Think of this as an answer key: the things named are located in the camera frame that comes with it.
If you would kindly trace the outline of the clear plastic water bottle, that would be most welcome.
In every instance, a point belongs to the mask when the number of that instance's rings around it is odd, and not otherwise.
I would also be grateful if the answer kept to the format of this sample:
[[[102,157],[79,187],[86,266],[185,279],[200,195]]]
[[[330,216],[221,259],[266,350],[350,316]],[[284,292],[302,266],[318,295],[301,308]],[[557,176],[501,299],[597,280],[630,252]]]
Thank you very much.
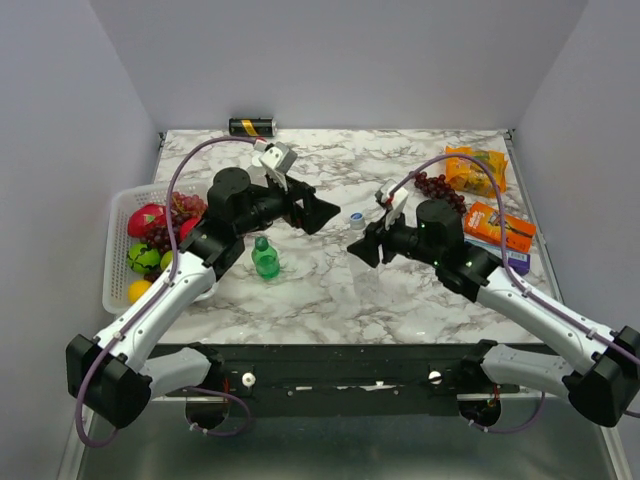
[[[362,238],[365,235],[365,229],[357,231],[351,230],[349,227],[347,245],[349,246],[359,238]],[[350,253],[347,253],[347,259],[355,294],[362,300],[374,301],[383,291],[379,275],[380,269],[369,267]]]

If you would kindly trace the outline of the blue white bottle cap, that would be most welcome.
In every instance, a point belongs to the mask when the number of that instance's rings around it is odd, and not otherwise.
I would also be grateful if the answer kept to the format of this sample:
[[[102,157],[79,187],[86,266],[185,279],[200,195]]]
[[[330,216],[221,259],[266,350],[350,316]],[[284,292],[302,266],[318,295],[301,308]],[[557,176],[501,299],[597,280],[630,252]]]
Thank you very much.
[[[349,227],[351,230],[363,230],[366,228],[366,221],[360,212],[355,212],[349,217]]]

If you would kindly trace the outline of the small green bottle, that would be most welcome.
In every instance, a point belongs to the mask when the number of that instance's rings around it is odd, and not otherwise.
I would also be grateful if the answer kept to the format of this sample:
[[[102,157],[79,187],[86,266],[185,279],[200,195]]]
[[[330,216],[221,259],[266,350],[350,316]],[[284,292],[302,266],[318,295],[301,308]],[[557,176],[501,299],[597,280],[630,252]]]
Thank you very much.
[[[278,253],[265,236],[255,238],[251,258],[255,270],[261,278],[271,280],[279,275],[280,262]]]

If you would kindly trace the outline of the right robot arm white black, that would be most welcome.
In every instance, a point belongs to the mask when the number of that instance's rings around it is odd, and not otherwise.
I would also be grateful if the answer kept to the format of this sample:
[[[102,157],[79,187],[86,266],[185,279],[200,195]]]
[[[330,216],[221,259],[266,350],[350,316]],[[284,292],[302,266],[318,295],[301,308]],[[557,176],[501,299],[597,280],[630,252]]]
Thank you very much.
[[[467,242],[447,202],[422,202],[416,220],[414,227],[404,215],[371,222],[347,250],[371,268],[397,255],[430,265],[449,291],[509,318],[553,351],[545,356],[491,344],[461,365],[462,384],[474,392],[493,383],[531,388],[567,400],[597,425],[616,426],[639,392],[638,331],[615,331],[541,293],[496,255]]]

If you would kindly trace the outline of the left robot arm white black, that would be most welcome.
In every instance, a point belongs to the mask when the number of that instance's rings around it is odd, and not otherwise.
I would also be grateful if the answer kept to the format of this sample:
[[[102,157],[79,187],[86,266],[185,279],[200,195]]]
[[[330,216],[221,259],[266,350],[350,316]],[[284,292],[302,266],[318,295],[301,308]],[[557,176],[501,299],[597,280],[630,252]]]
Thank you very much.
[[[182,312],[234,265],[246,234],[282,219],[313,235],[341,211],[305,182],[283,176],[260,186],[239,167],[214,176],[206,203],[170,267],[142,297],[94,338],[77,335],[66,347],[76,407],[90,408],[116,429],[129,426],[156,396],[184,387],[209,395],[220,387],[220,368],[199,346],[162,358],[150,354]]]

